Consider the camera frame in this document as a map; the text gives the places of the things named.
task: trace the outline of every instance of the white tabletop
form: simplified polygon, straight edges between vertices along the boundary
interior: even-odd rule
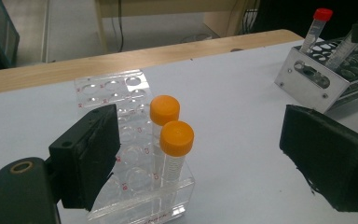
[[[143,69],[153,95],[181,104],[195,142],[186,160],[196,179],[184,217],[172,223],[348,223],[279,149],[285,106],[273,81],[292,42]],[[358,101],[327,115],[358,132]],[[48,146],[78,119],[73,82],[0,93],[0,168],[48,157]],[[60,207],[62,223],[86,211]]]

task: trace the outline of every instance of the red cap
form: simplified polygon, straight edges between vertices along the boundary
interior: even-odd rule
[[[313,19],[318,21],[330,21],[331,15],[333,15],[333,11],[327,8],[318,8],[313,14]]]

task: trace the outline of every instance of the orange screw cap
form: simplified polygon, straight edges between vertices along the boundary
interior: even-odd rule
[[[150,118],[159,126],[164,126],[172,120],[178,120],[179,111],[179,102],[169,95],[157,96],[150,103]]]
[[[166,123],[161,129],[159,145],[161,150],[172,157],[182,157],[193,147],[194,132],[180,120]]]

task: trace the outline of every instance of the test tube rack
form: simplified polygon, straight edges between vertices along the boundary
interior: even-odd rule
[[[185,163],[180,179],[160,187],[154,174],[152,94],[142,70],[82,77],[75,80],[79,116],[102,105],[116,104],[120,150],[113,174],[86,217],[88,223],[164,223],[182,216],[195,179]]]
[[[302,105],[321,113],[358,99],[358,49],[336,72],[324,64],[342,38],[317,42],[309,53],[291,48],[275,83]]]

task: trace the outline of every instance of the centrifuge tube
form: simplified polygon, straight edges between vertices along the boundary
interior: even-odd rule
[[[162,126],[169,121],[179,119],[180,105],[179,102],[169,96],[160,95],[155,97],[150,103],[150,118],[153,121],[153,153],[154,153],[154,175],[157,187],[159,187],[162,164],[164,162],[164,153],[159,145],[159,138]]]
[[[162,186],[179,180],[186,154],[193,147],[194,132],[185,122],[176,120],[162,127],[160,146],[166,154],[162,168]]]
[[[330,21],[331,15],[333,15],[333,11],[327,8],[318,8],[313,14],[313,22],[310,25],[310,29],[305,37],[304,43],[301,46],[300,52],[302,53],[310,53],[313,46],[318,40],[319,35],[324,28],[324,25],[327,21]]]
[[[358,43],[351,42],[351,31],[344,40],[338,45],[336,51],[330,56],[330,59],[324,66],[332,71],[336,71],[348,56],[358,48]]]

